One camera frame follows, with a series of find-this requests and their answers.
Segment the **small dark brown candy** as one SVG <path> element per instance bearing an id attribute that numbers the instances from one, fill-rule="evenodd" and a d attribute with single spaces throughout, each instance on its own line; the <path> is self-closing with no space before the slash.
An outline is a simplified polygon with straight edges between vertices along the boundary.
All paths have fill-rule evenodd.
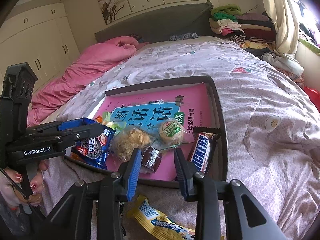
<path id="1" fill-rule="evenodd" d="M 142 150 L 140 173 L 155 173 L 161 163 L 163 154 L 152 146 L 145 146 Z"/>

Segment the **clear fluffy pastry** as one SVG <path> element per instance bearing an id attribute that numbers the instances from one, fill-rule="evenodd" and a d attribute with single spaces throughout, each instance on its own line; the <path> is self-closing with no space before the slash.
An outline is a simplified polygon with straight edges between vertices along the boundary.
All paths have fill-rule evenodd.
<path id="1" fill-rule="evenodd" d="M 142 129 L 128 126 L 113 138 L 111 150 L 121 162 L 126 162 L 131 158 L 135 148 L 141 150 L 152 141 L 153 137 Z"/>

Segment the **blue Oreo packet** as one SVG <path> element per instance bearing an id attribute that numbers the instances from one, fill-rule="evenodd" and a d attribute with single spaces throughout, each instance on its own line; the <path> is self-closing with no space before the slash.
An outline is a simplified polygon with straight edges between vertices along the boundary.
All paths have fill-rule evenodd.
<path id="1" fill-rule="evenodd" d="M 71 148 L 70 157 L 88 165 L 106 170 L 106 161 L 110 151 L 111 140 L 116 130 L 95 120 L 83 118 L 85 125 L 99 124 L 103 131 L 93 138 L 81 140 Z"/>

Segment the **Snickers bar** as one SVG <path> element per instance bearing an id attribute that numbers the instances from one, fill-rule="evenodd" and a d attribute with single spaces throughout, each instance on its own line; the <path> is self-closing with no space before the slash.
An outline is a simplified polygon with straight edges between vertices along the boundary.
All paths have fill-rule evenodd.
<path id="1" fill-rule="evenodd" d="M 194 142 L 187 157 L 187 161 L 193 163 L 196 169 L 205 175 L 209 173 L 216 149 L 217 140 L 221 137 L 220 128 L 200 127 L 193 128 Z"/>

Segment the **green label round pastry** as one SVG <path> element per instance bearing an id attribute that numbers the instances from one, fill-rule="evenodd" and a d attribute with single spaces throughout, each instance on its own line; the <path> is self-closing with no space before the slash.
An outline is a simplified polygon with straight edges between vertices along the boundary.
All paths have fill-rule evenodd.
<path id="1" fill-rule="evenodd" d="M 159 151 L 166 151 L 194 142 L 193 136 L 174 118 L 157 124 L 154 131 L 156 139 L 151 146 Z"/>

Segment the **light green yellow candy pack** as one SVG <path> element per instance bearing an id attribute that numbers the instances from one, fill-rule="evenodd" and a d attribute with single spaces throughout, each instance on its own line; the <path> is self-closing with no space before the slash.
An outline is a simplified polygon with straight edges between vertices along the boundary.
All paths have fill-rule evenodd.
<path id="1" fill-rule="evenodd" d="M 103 125 L 115 130 L 114 135 L 117 135 L 126 127 L 126 121 L 113 118 L 110 112 L 103 112 L 102 118 Z"/>

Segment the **yellow Alpenliebe wrapper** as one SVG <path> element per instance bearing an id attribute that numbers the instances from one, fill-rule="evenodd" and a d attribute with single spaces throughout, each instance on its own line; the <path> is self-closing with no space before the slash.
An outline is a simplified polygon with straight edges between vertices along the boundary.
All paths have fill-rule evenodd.
<path id="1" fill-rule="evenodd" d="M 156 239 L 195 239 L 195 230 L 176 224 L 166 214 L 150 206 L 144 195 L 137 197 L 127 216 Z"/>

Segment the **orange cracker packet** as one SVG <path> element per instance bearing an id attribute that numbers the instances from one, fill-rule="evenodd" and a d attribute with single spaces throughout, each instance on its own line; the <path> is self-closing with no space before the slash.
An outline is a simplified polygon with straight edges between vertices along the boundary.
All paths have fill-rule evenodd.
<path id="1" fill-rule="evenodd" d="M 71 148 L 70 157 L 90 165 L 97 165 L 103 153 L 103 146 L 98 138 L 99 136 L 77 142 Z"/>

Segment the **dark shallow cardboard tray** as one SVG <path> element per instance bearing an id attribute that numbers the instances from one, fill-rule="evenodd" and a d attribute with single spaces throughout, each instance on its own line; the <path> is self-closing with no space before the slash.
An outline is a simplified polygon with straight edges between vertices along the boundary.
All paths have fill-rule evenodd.
<path id="1" fill-rule="evenodd" d="M 106 160 L 97 159 L 105 137 L 91 139 L 65 155 L 89 170 L 108 174 L 143 153 L 139 182 L 176 188 L 174 149 L 180 148 L 198 171 L 225 180 L 228 142 L 217 88 L 210 76 L 151 81 L 102 92 L 84 117 L 115 130 Z"/>

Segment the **pink and blue book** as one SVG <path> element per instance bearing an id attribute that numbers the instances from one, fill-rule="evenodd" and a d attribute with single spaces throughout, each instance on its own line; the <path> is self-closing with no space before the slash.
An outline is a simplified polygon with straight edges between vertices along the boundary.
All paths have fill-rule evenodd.
<path id="1" fill-rule="evenodd" d="M 142 173 L 147 180 L 172 181 L 176 177 L 174 151 L 171 142 L 161 139 L 160 129 L 168 120 L 176 119 L 183 126 L 182 151 L 188 156 L 193 138 L 193 127 L 212 123 L 211 100 L 204 83 L 180 86 L 156 87 L 120 94 L 115 90 L 104 92 L 93 105 L 90 119 L 103 118 L 123 121 L 126 126 L 135 126 L 155 137 L 154 147 L 163 153 L 155 173 Z"/>

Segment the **pink duvet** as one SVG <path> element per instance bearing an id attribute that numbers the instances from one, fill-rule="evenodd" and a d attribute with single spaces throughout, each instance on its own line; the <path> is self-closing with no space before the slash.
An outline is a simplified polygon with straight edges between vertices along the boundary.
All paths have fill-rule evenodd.
<path id="1" fill-rule="evenodd" d="M 61 77 L 50 81 L 32 96 L 27 126 L 40 124 L 92 81 L 146 45 L 146 42 L 139 43 L 134 37 L 121 36 L 86 48 Z"/>

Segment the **cream wardrobe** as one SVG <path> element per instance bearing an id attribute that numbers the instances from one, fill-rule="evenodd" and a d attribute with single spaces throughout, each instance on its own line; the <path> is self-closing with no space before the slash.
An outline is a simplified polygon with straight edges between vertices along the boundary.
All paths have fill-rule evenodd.
<path id="1" fill-rule="evenodd" d="M 1 81 L 8 66 L 27 62 L 41 89 L 79 57 L 65 7 L 55 3 L 22 12 L 1 26 Z"/>

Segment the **lilac floral quilt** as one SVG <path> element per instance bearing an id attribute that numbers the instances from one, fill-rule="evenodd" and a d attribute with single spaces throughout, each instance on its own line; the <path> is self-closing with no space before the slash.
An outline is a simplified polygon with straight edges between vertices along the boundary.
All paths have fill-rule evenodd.
<path id="1" fill-rule="evenodd" d="M 251 191 L 288 239 L 302 239 L 319 214 L 319 111 L 270 64 L 219 38 L 142 48 L 78 93 L 47 121 L 80 118 L 106 90 L 209 75 L 228 138 L 228 179 Z"/>

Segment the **dark patterned pillow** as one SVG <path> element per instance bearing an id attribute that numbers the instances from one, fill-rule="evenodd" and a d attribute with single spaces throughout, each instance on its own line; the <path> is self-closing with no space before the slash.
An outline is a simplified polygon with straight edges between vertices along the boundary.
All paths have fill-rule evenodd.
<path id="1" fill-rule="evenodd" d="M 198 38 L 199 35 L 196 32 L 193 33 L 185 33 L 180 35 L 171 35 L 169 37 L 169 41 L 180 41 L 180 40 L 192 40 Z"/>

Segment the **red plastic bag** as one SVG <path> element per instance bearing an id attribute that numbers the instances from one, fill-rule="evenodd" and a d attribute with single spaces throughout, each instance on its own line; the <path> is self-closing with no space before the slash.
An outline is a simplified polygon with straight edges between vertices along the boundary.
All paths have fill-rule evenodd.
<path id="1" fill-rule="evenodd" d="M 316 89 L 311 89 L 307 86 L 304 86 L 304 92 L 308 95 L 311 102 L 316 106 L 318 111 L 320 112 L 320 92 Z"/>

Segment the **dark grey headboard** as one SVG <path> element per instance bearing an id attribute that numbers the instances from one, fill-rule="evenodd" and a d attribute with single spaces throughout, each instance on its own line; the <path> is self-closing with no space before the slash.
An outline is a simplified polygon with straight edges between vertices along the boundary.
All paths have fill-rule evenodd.
<path id="1" fill-rule="evenodd" d="M 141 37 L 143 41 L 155 43 L 167 41 L 174 35 L 188 33 L 210 36 L 213 35 L 209 25 L 212 9 L 212 3 L 207 1 L 144 12 L 95 33 L 95 40 L 99 43 L 133 34 Z"/>

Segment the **stack of folded clothes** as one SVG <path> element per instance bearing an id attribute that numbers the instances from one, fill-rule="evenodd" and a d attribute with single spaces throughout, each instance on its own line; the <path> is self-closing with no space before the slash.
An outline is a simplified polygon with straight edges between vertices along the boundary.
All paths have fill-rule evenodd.
<path id="1" fill-rule="evenodd" d="M 212 8 L 210 13 L 210 28 L 220 38 L 236 43 L 257 57 L 276 49 L 276 29 L 266 12 L 243 13 L 239 6 L 228 4 Z"/>

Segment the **cream curtain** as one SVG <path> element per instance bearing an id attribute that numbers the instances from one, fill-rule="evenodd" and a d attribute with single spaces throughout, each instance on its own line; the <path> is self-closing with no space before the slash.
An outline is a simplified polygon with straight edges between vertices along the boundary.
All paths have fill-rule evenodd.
<path id="1" fill-rule="evenodd" d="M 298 47 L 299 22 L 290 0 L 263 0 L 264 9 L 276 30 L 276 51 L 294 58 Z"/>

